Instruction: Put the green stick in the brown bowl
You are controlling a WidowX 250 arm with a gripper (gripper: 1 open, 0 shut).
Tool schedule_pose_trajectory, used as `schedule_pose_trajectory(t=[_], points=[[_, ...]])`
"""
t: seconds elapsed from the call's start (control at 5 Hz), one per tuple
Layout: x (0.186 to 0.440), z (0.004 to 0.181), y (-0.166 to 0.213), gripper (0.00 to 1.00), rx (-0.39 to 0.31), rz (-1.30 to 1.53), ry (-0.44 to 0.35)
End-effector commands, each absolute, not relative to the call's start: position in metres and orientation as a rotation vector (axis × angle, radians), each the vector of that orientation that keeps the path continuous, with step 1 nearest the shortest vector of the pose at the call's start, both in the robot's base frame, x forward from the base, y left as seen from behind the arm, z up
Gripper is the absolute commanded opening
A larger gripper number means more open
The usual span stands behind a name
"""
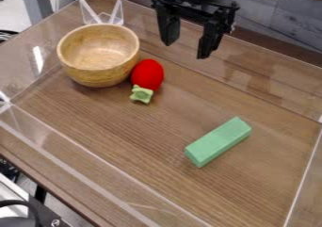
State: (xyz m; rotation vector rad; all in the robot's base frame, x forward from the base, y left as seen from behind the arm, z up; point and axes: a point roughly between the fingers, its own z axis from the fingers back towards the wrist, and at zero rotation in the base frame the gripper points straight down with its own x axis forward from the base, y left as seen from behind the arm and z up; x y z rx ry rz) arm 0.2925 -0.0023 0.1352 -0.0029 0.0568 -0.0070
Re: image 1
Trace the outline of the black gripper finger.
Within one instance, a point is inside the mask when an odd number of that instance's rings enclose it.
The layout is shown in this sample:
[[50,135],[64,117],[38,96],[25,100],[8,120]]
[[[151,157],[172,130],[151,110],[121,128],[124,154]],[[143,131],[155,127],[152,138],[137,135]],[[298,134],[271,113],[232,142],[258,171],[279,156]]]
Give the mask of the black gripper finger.
[[197,59],[205,59],[218,49],[226,26],[216,20],[209,19],[204,23],[204,32],[199,39]]
[[164,6],[156,5],[160,40],[169,46],[180,36],[180,17]]

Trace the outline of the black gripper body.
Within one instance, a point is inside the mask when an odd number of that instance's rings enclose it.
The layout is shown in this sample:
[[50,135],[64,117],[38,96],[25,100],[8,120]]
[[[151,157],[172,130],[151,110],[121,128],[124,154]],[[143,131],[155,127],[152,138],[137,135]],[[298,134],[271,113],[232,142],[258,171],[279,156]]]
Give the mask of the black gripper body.
[[152,0],[152,8],[164,6],[180,17],[197,24],[213,19],[224,26],[224,33],[234,29],[236,11],[240,6],[234,0]]

